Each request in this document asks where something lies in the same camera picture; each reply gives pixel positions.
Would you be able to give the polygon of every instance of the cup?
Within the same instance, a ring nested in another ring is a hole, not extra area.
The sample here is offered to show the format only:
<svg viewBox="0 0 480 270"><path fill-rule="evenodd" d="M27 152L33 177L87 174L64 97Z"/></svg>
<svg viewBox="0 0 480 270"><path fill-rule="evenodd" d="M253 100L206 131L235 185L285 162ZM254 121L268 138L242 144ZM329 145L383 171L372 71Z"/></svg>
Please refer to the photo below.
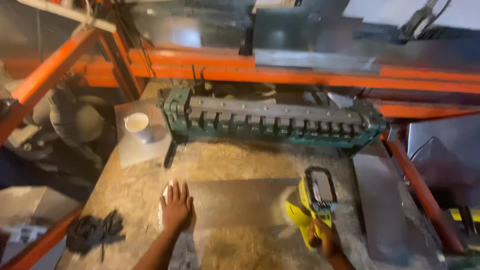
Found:
<svg viewBox="0 0 480 270"><path fill-rule="evenodd" d="M136 112L124 118L125 129L133 134L143 144L153 141L152 127L149 124L148 116Z"/></svg>

